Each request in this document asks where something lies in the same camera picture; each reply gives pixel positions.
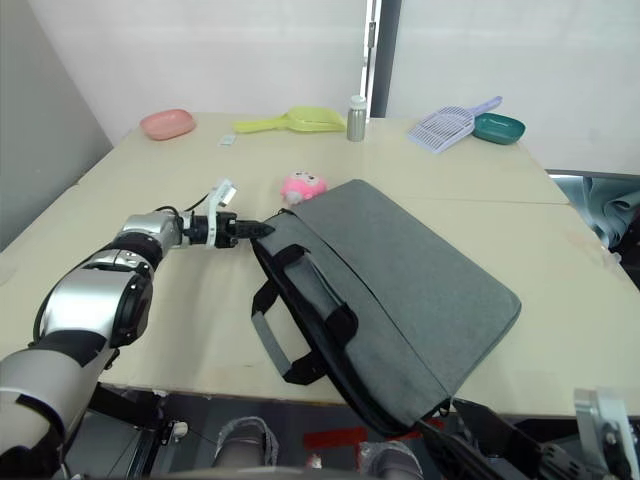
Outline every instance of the pink bowl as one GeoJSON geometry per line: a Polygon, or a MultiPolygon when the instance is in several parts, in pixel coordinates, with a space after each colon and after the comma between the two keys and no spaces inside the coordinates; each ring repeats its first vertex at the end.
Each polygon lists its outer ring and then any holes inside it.
{"type": "Polygon", "coordinates": [[[168,140],[190,132],[196,128],[196,122],[189,112],[176,108],[143,118],[140,127],[149,138],[168,140]]]}

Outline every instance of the white wall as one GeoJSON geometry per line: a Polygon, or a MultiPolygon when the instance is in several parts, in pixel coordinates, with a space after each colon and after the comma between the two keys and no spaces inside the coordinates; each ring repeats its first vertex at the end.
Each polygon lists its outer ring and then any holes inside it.
{"type": "Polygon", "coordinates": [[[640,175],[640,2],[403,0],[387,116],[495,95],[545,168],[640,175]]]}
{"type": "Polygon", "coordinates": [[[0,250],[110,148],[29,4],[0,0],[0,250]]]}
{"type": "Polygon", "coordinates": [[[346,111],[365,0],[31,0],[109,138],[167,108],[346,111]]]}

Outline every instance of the black metal frame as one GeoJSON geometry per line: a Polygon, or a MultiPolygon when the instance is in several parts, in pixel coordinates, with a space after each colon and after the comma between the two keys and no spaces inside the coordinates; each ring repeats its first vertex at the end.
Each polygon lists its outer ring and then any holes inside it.
{"type": "Polygon", "coordinates": [[[161,397],[151,392],[137,394],[136,401],[130,400],[98,383],[88,407],[140,430],[127,478],[140,478],[151,473],[158,450],[160,446],[167,444],[174,423],[165,418],[161,397]]]}

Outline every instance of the table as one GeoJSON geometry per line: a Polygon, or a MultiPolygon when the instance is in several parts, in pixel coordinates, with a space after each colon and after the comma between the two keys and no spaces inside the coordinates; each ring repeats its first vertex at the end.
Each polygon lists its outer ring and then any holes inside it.
{"type": "MultiPolygon", "coordinates": [[[[521,317],[460,396],[501,413],[572,415],[574,387],[609,385],[640,414],[633,344],[640,294],[525,150],[467,138],[434,156],[404,138],[411,121],[387,119],[372,120],[363,143],[338,133],[265,132],[218,146],[239,118],[246,117],[199,114],[196,130],[167,142],[132,132],[7,247],[0,254],[0,357],[24,347],[48,290],[130,214],[185,208],[226,176],[239,189],[229,209],[264,219],[282,206],[282,178],[306,169],[330,185],[370,182],[518,294],[521,317]]],[[[263,282],[247,242],[172,251],[155,277],[146,333],[122,349],[101,381],[341,403],[326,378],[302,387],[278,376],[249,320],[263,282]]],[[[306,352],[281,303],[269,321],[290,358],[306,352]]]]}

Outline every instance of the white litter scoop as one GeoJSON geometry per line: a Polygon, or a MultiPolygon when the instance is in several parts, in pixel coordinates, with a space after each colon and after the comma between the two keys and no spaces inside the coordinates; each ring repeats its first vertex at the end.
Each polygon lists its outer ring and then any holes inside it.
{"type": "Polygon", "coordinates": [[[493,110],[501,103],[502,97],[495,97],[477,107],[441,108],[409,130],[409,138],[433,153],[443,152],[473,132],[478,115],[493,110]]]}

